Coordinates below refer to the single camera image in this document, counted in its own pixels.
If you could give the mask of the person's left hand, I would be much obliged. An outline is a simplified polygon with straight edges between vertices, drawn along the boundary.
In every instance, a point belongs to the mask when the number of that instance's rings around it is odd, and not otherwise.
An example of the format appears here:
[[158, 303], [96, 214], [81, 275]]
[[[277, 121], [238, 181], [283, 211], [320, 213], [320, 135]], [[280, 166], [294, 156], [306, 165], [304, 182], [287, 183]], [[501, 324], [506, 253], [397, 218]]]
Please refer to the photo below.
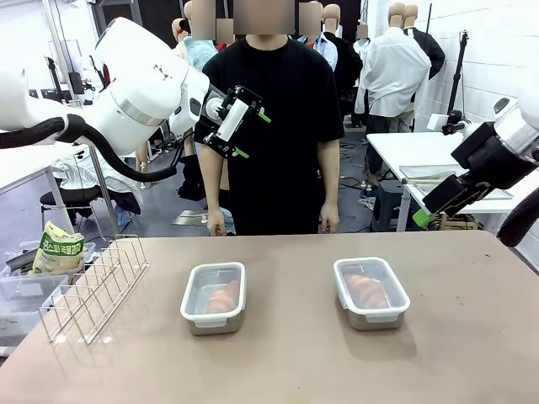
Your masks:
[[324, 203], [320, 211], [321, 229], [327, 234], [335, 233], [339, 225], [339, 210], [336, 203]]

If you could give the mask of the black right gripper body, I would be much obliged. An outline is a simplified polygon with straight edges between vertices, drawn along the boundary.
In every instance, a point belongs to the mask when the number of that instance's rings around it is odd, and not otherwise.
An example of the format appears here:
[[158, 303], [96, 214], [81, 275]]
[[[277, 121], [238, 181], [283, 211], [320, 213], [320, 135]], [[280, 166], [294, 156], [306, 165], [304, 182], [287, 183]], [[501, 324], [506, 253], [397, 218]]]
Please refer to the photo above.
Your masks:
[[456, 178], [464, 188], [487, 185], [510, 189], [537, 168], [500, 140], [493, 122], [482, 123], [451, 156], [467, 170]]

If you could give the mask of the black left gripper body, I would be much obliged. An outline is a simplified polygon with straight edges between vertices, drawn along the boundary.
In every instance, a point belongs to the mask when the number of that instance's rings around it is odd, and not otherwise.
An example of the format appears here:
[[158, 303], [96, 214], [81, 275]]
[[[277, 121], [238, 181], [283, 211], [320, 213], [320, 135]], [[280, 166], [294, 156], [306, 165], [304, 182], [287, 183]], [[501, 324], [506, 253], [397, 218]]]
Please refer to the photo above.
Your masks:
[[248, 108], [249, 106], [234, 94], [228, 94], [225, 98], [209, 98], [205, 104], [205, 115], [209, 120], [220, 121], [218, 128], [211, 132], [210, 138], [216, 137], [229, 142]]

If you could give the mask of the person's right hand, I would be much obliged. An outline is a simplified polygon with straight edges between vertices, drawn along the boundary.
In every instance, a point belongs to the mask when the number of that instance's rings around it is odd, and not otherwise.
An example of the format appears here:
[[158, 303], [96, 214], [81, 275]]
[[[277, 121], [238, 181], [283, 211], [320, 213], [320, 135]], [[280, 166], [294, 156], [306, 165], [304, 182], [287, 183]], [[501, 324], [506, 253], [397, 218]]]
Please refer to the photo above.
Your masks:
[[208, 210], [207, 228], [212, 237], [221, 237], [227, 234], [224, 215], [219, 208]]

